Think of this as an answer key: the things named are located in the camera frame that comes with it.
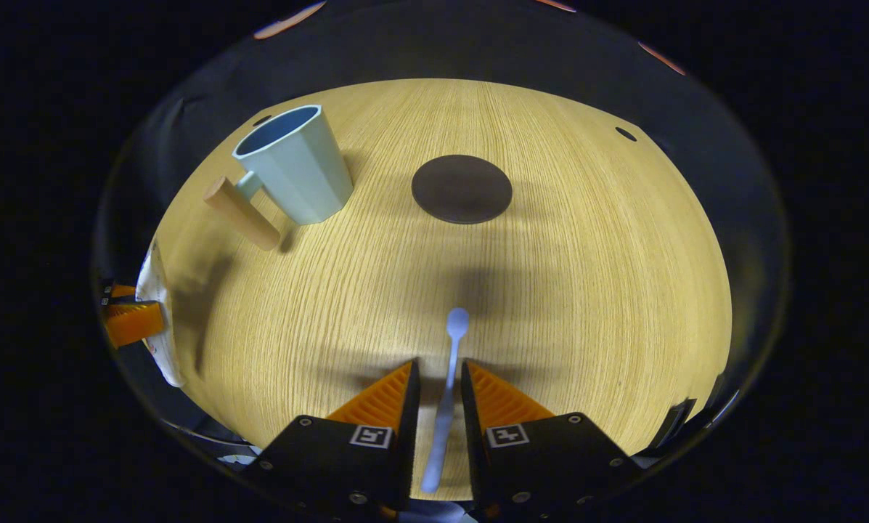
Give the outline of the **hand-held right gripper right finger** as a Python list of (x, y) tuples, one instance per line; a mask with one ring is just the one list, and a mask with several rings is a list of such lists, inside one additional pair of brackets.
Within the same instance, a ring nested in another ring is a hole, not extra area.
[(556, 415), (471, 360), (462, 364), (477, 520), (585, 520), (645, 473), (586, 414)]

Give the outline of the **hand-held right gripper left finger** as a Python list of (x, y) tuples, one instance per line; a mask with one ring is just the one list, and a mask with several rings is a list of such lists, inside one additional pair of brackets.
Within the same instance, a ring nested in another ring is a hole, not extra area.
[(242, 480), (308, 520), (397, 520), (412, 491), (420, 390), (411, 360), (334, 413), (298, 415)]

